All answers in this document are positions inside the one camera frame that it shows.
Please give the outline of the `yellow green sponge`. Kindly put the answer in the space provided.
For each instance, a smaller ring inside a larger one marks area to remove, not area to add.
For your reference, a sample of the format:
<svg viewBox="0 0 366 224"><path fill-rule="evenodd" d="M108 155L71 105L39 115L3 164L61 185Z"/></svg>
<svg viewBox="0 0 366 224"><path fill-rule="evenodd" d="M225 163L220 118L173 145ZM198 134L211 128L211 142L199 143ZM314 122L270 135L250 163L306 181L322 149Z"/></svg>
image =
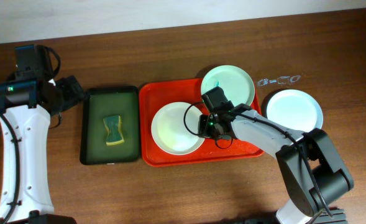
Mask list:
<svg viewBox="0 0 366 224"><path fill-rule="evenodd" d="M124 143L121 117L119 115L108 116L103 119L103 122L107 132L106 145L115 146Z"/></svg>

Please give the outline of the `light blue plate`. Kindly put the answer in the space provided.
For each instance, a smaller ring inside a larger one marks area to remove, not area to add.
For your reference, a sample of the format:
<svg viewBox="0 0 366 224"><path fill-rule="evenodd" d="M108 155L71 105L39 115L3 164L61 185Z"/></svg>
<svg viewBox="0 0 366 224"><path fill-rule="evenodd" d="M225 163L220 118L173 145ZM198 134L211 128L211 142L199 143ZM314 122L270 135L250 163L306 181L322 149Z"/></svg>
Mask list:
<svg viewBox="0 0 366 224"><path fill-rule="evenodd" d="M310 132L323 126L323 111L319 103L300 90L282 90L267 102L265 114L270 121L284 127Z"/></svg>

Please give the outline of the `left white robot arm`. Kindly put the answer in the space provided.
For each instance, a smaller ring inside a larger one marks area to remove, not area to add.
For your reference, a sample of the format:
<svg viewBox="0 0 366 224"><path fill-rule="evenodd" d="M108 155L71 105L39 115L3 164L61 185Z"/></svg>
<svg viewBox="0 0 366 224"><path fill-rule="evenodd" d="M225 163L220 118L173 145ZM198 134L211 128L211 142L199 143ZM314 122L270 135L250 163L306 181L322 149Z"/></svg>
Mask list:
<svg viewBox="0 0 366 224"><path fill-rule="evenodd" d="M74 76L0 84L4 146L0 223L75 223L56 215L47 179L51 117L75 106L84 91Z"/></svg>

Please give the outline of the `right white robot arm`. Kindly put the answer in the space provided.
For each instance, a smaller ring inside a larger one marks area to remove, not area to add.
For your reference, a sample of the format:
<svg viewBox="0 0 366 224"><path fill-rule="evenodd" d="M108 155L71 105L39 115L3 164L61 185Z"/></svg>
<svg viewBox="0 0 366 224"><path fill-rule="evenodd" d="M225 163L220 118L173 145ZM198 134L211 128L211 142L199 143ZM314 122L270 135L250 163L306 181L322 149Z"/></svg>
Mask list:
<svg viewBox="0 0 366 224"><path fill-rule="evenodd" d="M329 205L354 187L331 139L321 129L297 131L269 121L247 105L208 105L198 136L248 142L273 156L289 200L274 215L277 223L346 223L343 210Z"/></svg>

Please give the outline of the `white plate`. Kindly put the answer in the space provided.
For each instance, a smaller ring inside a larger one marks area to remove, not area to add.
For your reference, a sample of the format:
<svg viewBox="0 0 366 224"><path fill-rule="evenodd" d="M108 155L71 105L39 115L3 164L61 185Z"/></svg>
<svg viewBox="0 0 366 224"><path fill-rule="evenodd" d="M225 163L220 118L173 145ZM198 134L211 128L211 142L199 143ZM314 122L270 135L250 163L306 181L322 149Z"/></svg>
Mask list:
<svg viewBox="0 0 366 224"><path fill-rule="evenodd" d="M187 155L196 151L204 142L204 138L191 134L184 125L186 122L191 132L198 132L198 122L202 112L192 106L184 117L189 106L190 104L185 102L169 103L159 109L152 120L153 140L168 154Z"/></svg>

